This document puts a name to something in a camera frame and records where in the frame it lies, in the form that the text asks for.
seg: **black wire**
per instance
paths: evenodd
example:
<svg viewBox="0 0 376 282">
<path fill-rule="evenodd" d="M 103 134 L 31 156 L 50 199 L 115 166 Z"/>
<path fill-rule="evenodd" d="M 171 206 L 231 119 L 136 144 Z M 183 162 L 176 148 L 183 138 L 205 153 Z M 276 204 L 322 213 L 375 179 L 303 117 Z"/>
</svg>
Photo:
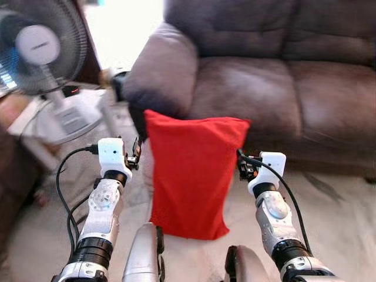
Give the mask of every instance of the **black wire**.
<svg viewBox="0 0 376 282">
<path fill-rule="evenodd" d="M 250 163 L 254 163 L 255 165 L 257 166 L 263 166 L 263 167 L 266 167 L 268 170 L 270 170 L 271 172 L 273 172 L 273 174 L 275 174 L 275 176 L 278 177 L 278 179 L 282 182 L 283 186 L 286 188 L 288 194 L 290 195 L 290 198 L 291 198 L 291 201 L 293 201 L 293 204 L 294 204 L 294 207 L 295 207 L 295 210 L 296 210 L 296 213 L 298 215 L 298 219 L 299 219 L 299 225 L 300 225 L 300 229 L 301 229 L 301 234 L 303 235 L 303 239 L 304 239 L 304 244 L 305 244 L 305 247 L 307 248 L 307 251 L 310 252 L 310 254 L 312 254 L 312 250 L 311 250 L 311 247 L 310 247 L 310 244 L 308 242 L 308 237 L 307 237 L 307 233 L 306 233 L 306 228 L 304 227 L 304 222 L 303 222 L 303 217 L 301 216 L 301 212 L 300 212 L 300 209 L 299 209 L 299 205 L 298 203 L 296 202 L 296 199 L 293 195 L 293 192 L 291 191 L 291 189 L 289 188 L 289 186 L 287 185 L 287 183 L 283 180 L 282 176 L 280 176 L 278 174 L 278 172 L 276 172 L 274 169 L 272 169 L 270 166 L 268 166 L 267 164 L 259 161 L 259 160 L 255 160 L 251 157 L 247 157 L 247 156 L 242 156 L 243 159 L 249 161 Z"/>
<path fill-rule="evenodd" d="M 77 224 L 80 225 L 81 222 L 84 222 L 88 218 L 89 213 L 84 214 L 82 217 L 80 217 L 78 220 L 76 220 Z"/>
<path fill-rule="evenodd" d="M 59 80 L 59 82 L 61 82 L 61 84 L 59 84 L 57 87 L 54 87 L 54 88 L 51 88 L 51 89 L 48 89 L 48 90 L 38 90 L 37 92 L 32 94 L 32 96 L 44 95 L 44 94 L 48 94 L 48 93 L 51 93 L 51 92 L 54 92 L 54 91 L 61 90 L 70 81 L 69 80 Z"/>
<path fill-rule="evenodd" d="M 63 172 L 65 172 L 65 171 L 66 171 L 66 168 L 64 168 L 64 169 L 60 172 L 60 174 L 63 173 Z M 53 170 L 53 171 L 51 171 L 51 172 L 47 172 L 47 173 L 45 173 L 44 175 L 45 175 L 45 176 L 52 176 L 52 175 L 54 175 L 54 174 L 56 174 L 56 172 Z"/>
<path fill-rule="evenodd" d="M 82 151 L 88 151 L 89 148 L 88 147 L 84 147 L 84 148 L 80 148 L 80 149 L 76 149 L 74 151 L 71 151 L 68 155 L 65 156 L 65 158 L 62 160 L 62 162 L 60 163 L 60 166 L 58 168 L 58 171 L 56 172 L 56 191 L 58 192 L 58 195 L 59 195 L 59 198 L 61 200 L 61 202 L 63 203 L 63 206 L 66 210 L 66 212 L 68 213 L 68 218 L 69 220 L 72 222 L 72 225 L 73 225 L 73 229 L 76 233 L 76 237 L 78 236 L 79 232 L 78 232 L 78 227 L 77 227 L 77 223 L 75 221 L 75 219 L 73 218 L 72 216 L 72 213 L 70 211 L 70 208 L 68 207 L 68 204 L 66 203 L 65 199 L 64 199 L 64 196 L 63 194 L 61 193 L 61 190 L 60 190 L 60 183 L 59 183 L 59 179 L 60 179 L 60 173 L 61 173 L 61 170 L 63 168 L 63 165 L 65 164 L 65 162 L 72 156 L 74 155 L 75 153 L 78 153 L 78 152 L 82 152 Z M 70 253 L 71 253 L 71 256 L 73 254 L 73 252 L 75 251 L 75 239 L 73 238 L 73 234 L 72 234 L 72 231 L 71 231 L 71 225 L 68 221 L 68 224 L 67 224 L 67 229 L 68 229 L 68 236 L 69 236 L 69 241 L 70 241 Z"/>
<path fill-rule="evenodd" d="M 66 218 L 66 227 L 67 227 L 67 229 L 68 230 L 70 230 L 70 232 L 72 233 L 72 231 L 71 231 L 71 218 L 73 218 L 74 219 L 74 217 L 73 217 L 73 213 L 75 212 L 75 210 L 81 205 L 81 204 L 83 204 L 88 198 L 90 197 L 90 194 L 88 194 L 85 198 L 83 198 L 81 201 L 79 201 L 70 211 L 69 211 L 69 213 L 68 213 L 68 217 Z M 73 248 L 70 248 L 70 256 L 69 256 L 69 259 L 71 259 L 72 258 L 72 256 L 73 256 L 73 253 L 74 253 L 74 251 L 75 251 L 75 249 Z"/>
</svg>

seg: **brown furniture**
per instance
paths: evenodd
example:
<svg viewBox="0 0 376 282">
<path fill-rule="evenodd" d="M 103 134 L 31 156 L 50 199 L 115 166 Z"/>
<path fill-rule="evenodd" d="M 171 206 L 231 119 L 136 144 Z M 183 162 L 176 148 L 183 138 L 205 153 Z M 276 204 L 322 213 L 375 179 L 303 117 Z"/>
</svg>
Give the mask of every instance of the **brown furniture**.
<svg viewBox="0 0 376 282">
<path fill-rule="evenodd" d="M 375 177 L 375 1 L 166 0 L 164 9 L 123 85 L 144 138 L 143 109 L 251 119 L 246 149 Z"/>
<path fill-rule="evenodd" d="M 78 73 L 78 76 L 76 77 L 75 81 L 99 84 L 100 66 L 97 60 L 96 50 L 93 43 L 92 35 L 90 34 L 88 22 L 86 21 L 81 1 L 73 0 L 72 3 L 77 9 L 78 14 L 86 28 L 86 40 L 88 41 L 85 61 L 83 62 L 83 66 L 80 72 Z"/>
<path fill-rule="evenodd" d="M 40 173 L 38 163 L 0 125 L 0 249 Z"/>
</svg>

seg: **electric fan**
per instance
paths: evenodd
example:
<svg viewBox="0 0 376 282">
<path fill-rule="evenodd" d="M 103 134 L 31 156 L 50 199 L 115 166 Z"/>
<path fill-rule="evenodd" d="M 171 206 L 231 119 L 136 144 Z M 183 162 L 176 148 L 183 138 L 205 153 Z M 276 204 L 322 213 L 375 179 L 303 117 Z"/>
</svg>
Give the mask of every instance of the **electric fan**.
<svg viewBox="0 0 376 282">
<path fill-rule="evenodd" d="M 81 95 L 61 91 L 85 54 L 85 28 L 69 0 L 0 0 L 0 90 L 47 97 L 36 123 L 49 143 L 72 140 L 101 120 Z"/>
</svg>

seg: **carpet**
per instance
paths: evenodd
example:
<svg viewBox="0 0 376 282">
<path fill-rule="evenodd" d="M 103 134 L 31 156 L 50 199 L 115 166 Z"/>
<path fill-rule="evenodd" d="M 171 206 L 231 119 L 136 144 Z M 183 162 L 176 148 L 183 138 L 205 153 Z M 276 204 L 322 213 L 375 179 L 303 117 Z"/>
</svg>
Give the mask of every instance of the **carpet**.
<svg viewBox="0 0 376 282">
<path fill-rule="evenodd" d="M 136 132 L 126 105 L 116 105 L 113 112 L 130 152 Z M 107 137 L 104 125 L 64 145 L 61 156 L 102 137 Z M 148 220 L 150 196 L 142 173 L 147 166 L 145 156 L 141 157 L 140 170 L 133 172 L 132 182 L 127 184 L 126 207 L 120 216 L 120 233 L 109 267 L 110 282 L 121 281 L 136 230 Z M 91 191 L 98 176 L 97 156 L 81 153 L 68 161 L 61 186 L 70 206 Z M 370 277 L 376 277 L 376 187 L 366 184 L 361 177 L 292 170 L 286 171 L 285 178 L 300 205 L 315 256 L 347 282 L 371 281 Z M 8 242 L 8 254 L 1 256 L 5 262 L 0 270 L 4 273 L 2 281 L 50 281 L 66 264 L 69 256 L 66 213 L 52 176 L 45 179 L 42 188 L 50 201 L 43 208 L 31 205 L 21 211 Z M 285 190 L 280 190 L 292 207 Z M 87 210 L 83 206 L 76 218 L 84 216 Z M 271 282 L 280 281 L 277 268 L 263 249 L 255 212 L 254 198 L 234 171 L 224 207 L 224 221 L 230 233 L 215 241 L 165 236 L 166 282 L 220 281 L 224 277 L 227 248 L 238 244 L 257 253 Z"/>
</svg>

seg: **red cloth bag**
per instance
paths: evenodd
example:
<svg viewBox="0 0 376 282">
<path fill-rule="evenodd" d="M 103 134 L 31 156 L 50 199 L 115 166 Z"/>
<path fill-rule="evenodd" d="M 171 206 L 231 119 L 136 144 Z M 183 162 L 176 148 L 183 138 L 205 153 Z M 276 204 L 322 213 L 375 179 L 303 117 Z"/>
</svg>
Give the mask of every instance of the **red cloth bag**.
<svg viewBox="0 0 376 282">
<path fill-rule="evenodd" d="M 223 205 L 249 120 L 177 120 L 146 110 L 155 159 L 150 221 L 164 233 L 214 240 L 229 232 Z"/>
</svg>

